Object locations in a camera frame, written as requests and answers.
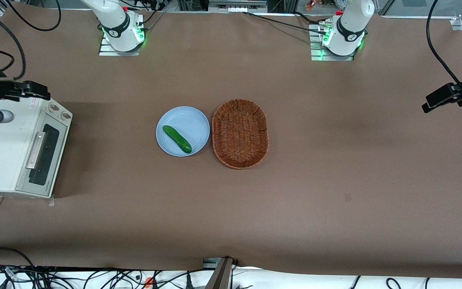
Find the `oven knob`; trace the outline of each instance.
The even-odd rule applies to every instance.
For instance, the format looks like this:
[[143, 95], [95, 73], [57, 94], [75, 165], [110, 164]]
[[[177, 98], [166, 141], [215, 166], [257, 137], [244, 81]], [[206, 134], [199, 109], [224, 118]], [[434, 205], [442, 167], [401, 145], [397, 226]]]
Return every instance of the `oven knob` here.
[[62, 112], [62, 119], [63, 120], [68, 120], [71, 118], [71, 115], [68, 114], [67, 112]]
[[56, 106], [53, 103], [49, 104], [49, 111], [50, 112], [54, 113], [54, 112], [57, 112], [58, 110], [60, 110], [60, 108], [58, 106]]

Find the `oven door handle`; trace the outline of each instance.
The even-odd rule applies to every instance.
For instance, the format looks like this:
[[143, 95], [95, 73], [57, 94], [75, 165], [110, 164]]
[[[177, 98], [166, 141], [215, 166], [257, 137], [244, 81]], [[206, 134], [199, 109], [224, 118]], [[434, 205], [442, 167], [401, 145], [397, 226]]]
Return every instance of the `oven door handle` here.
[[33, 140], [33, 145], [31, 146], [30, 156], [28, 157], [28, 162], [26, 163], [27, 169], [31, 169], [31, 170], [36, 169], [45, 141], [46, 141], [45, 132], [37, 132], [35, 134], [35, 139]]

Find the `white surface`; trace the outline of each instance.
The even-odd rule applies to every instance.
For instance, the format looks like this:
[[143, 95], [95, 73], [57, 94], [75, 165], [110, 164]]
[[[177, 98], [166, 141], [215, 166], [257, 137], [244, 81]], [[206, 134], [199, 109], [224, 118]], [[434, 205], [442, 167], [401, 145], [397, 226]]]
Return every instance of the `white surface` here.
[[[192, 147], [187, 154], [164, 131], [163, 126], [172, 126]], [[209, 138], [209, 122], [204, 113], [190, 106], [179, 106], [166, 112], [156, 126], [156, 140], [160, 148], [173, 156], [189, 156], [200, 151]]]
[[[59, 109], [51, 111], [49, 104], [55, 104]], [[14, 113], [14, 120], [8, 123], [0, 123], [0, 192], [18, 192], [22, 187], [22, 176], [29, 173], [26, 169], [28, 154], [34, 140], [35, 133], [42, 131], [41, 112], [57, 120], [67, 127], [65, 137], [59, 139], [59, 157], [63, 153], [65, 139], [71, 119], [62, 119], [61, 113], [68, 112], [54, 100], [46, 101], [37, 98], [23, 98], [20, 102], [0, 100], [0, 110], [9, 110]], [[50, 197], [55, 182], [59, 161], [50, 169], [51, 183], [35, 192], [33, 196]]]
[[[174, 276], [182, 274], [186, 271], [163, 271], [156, 280], [166, 281]], [[70, 278], [87, 278], [92, 272], [61, 272], [57, 276]], [[213, 271], [200, 271], [191, 274], [192, 284], [195, 288], [204, 287], [209, 281]], [[147, 277], [151, 277], [153, 271], [134, 271], [131, 276], [142, 275], [141, 283], [145, 283]], [[258, 269], [235, 269], [233, 271], [233, 289], [238, 285], [247, 287], [253, 285], [251, 289], [349, 289], [354, 282], [356, 276], [330, 276], [330, 275], [302, 275], [289, 274]], [[16, 275], [20, 280], [29, 280], [24, 274]], [[86, 289], [101, 289], [110, 278], [115, 276], [115, 272], [109, 272], [103, 276], [91, 279]], [[362, 276], [356, 286], [356, 289], [387, 289], [385, 285], [387, 276]], [[392, 277], [398, 281], [402, 289], [424, 289], [425, 278], [414, 277]], [[5, 280], [5, 276], [0, 274], [0, 285]], [[82, 280], [68, 280], [74, 289], [82, 289], [85, 283]], [[173, 281], [176, 285], [185, 288], [186, 277], [180, 277]], [[115, 289], [134, 289], [137, 284], [133, 283], [133, 287], [126, 281], [120, 281]], [[52, 284], [53, 289], [64, 289], [60, 285]], [[17, 283], [15, 289], [31, 289], [31, 283]], [[172, 284], [166, 284], [161, 289], [176, 289]], [[428, 289], [462, 289], [462, 279], [446, 279], [446, 278], [431, 278]]]

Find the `wire bundle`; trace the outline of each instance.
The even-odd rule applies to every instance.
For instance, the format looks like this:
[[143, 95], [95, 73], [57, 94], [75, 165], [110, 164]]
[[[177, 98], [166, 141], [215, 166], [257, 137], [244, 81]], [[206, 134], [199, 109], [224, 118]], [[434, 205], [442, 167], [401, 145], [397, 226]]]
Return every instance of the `wire bundle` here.
[[[162, 271], [154, 271], [152, 278], [150, 280], [146, 280], [145, 282], [142, 282], [142, 273], [140, 273], [139, 279], [135, 279], [135, 278], [132, 278], [132, 276], [130, 276], [133, 272], [136, 272], [136, 270], [116, 269], [116, 268], [111, 268], [111, 267], [97, 269], [95, 272], [90, 274], [88, 278], [86, 279], [61, 277], [57, 275], [59, 273], [59, 271], [57, 270], [57, 267], [37, 267], [33, 265], [31, 260], [24, 253], [16, 249], [0, 247], [0, 250], [15, 252], [19, 254], [20, 256], [22, 256], [26, 260], [26, 262], [28, 262], [29, 264], [27, 266], [0, 265], [0, 274], [3, 273], [5, 274], [5, 277], [6, 277], [5, 281], [1, 284], [0, 289], [5, 289], [9, 283], [12, 284], [12, 289], [16, 289], [15, 286], [18, 283], [31, 283], [32, 289], [52, 289], [53, 284], [56, 285], [55, 287], [61, 287], [62, 289], [75, 289], [75, 287], [69, 282], [69, 280], [84, 281], [83, 289], [86, 289], [88, 285], [88, 281], [94, 278], [101, 277], [106, 274], [111, 274], [111, 273], [113, 273], [114, 276], [112, 276], [110, 280], [104, 283], [101, 289], [105, 289], [105, 288], [106, 289], [116, 289], [117, 285], [118, 284], [122, 285], [122, 283], [128, 283], [130, 285], [130, 288], [132, 289], [140, 289], [144, 287], [145, 285], [152, 285], [153, 288], [159, 289], [168, 283], [171, 283], [172, 285], [174, 285], [175, 287], [178, 287], [179, 289], [186, 289], [186, 288], [177, 286], [176, 284], [172, 282], [176, 280], [177, 278], [183, 277], [185, 275], [189, 275], [190, 273], [203, 271], [203, 269], [187, 271], [167, 281], [156, 281], [156, 278]], [[13, 275], [19, 274], [19, 273], [26, 274], [29, 280], [20, 280], [20, 279], [16, 280], [16, 278], [14, 278]]]

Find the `oven window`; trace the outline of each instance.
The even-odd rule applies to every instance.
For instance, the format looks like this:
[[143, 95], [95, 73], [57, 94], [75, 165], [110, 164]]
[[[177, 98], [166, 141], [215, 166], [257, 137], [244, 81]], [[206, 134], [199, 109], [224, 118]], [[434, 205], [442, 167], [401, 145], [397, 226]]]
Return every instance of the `oven window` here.
[[29, 183], [35, 183], [35, 185], [46, 184], [47, 175], [51, 167], [51, 162], [53, 161], [53, 155], [55, 154], [58, 137], [60, 135], [60, 132], [49, 124], [45, 124], [42, 131], [46, 133], [44, 148], [42, 148], [42, 154], [38, 158], [36, 169], [30, 170], [29, 174]]

